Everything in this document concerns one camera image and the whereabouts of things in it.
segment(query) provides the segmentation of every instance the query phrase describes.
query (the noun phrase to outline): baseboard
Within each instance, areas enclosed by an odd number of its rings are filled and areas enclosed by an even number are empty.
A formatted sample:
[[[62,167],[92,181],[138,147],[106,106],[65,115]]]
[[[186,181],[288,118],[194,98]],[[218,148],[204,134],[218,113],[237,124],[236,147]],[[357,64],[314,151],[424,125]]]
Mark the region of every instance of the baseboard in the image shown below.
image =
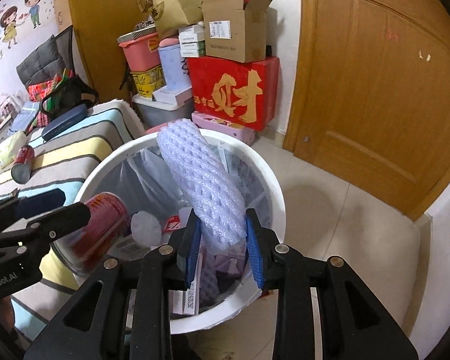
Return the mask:
[[[275,146],[280,148],[284,145],[285,133],[275,131],[275,129],[270,126],[266,126],[262,131],[257,132],[257,136],[271,140]]]
[[[407,337],[410,337],[410,334],[412,333],[416,318],[419,315],[423,294],[425,293],[428,263],[430,262],[431,232],[433,228],[432,217],[428,214],[423,214],[415,222],[415,225],[417,225],[420,229],[420,247],[418,252],[418,264],[416,267],[416,279],[412,290],[412,298],[402,323],[402,330]]]

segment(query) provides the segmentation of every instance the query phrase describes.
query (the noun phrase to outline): screw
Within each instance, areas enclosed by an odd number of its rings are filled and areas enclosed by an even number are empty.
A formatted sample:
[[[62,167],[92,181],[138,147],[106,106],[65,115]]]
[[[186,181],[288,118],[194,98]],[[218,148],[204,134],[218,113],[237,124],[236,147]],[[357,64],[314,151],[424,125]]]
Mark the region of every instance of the screw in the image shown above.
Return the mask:
[[[170,245],[163,245],[158,251],[160,252],[160,254],[167,255],[173,252],[173,247]]]
[[[116,259],[106,259],[103,263],[103,266],[106,269],[113,269],[115,268],[117,265],[119,264],[119,262]]]
[[[288,253],[289,250],[290,248],[285,244],[278,244],[275,246],[275,251],[280,254]]]
[[[344,265],[344,261],[340,257],[335,256],[330,259],[330,264],[336,266],[337,268],[340,268]]]

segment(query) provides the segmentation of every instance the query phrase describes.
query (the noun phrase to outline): red gift box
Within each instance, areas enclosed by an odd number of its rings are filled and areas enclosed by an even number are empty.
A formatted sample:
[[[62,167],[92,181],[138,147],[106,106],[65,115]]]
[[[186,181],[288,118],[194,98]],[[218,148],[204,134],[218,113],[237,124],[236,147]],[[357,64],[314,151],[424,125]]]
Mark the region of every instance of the red gift box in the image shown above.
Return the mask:
[[[188,58],[195,110],[262,131],[275,116],[279,59]]]

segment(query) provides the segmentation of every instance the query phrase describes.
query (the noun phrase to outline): wooden door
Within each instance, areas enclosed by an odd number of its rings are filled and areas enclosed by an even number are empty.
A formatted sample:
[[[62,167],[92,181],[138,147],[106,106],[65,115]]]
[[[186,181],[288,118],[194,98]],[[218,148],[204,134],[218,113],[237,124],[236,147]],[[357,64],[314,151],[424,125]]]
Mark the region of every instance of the wooden door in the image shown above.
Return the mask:
[[[450,181],[450,17],[439,0],[315,7],[286,144],[415,219]]]
[[[68,1],[82,62],[100,101],[128,99],[127,88],[119,90],[125,73],[125,56],[116,38],[146,20],[137,1]]]

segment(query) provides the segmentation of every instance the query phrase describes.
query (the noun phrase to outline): brown paper bag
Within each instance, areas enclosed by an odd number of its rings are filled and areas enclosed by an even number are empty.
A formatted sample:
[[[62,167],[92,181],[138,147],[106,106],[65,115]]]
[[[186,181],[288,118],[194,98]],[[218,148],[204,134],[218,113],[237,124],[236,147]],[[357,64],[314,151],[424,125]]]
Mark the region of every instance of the brown paper bag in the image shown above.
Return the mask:
[[[203,0],[137,0],[140,11],[153,17],[160,39],[178,32],[180,27],[203,20]]]

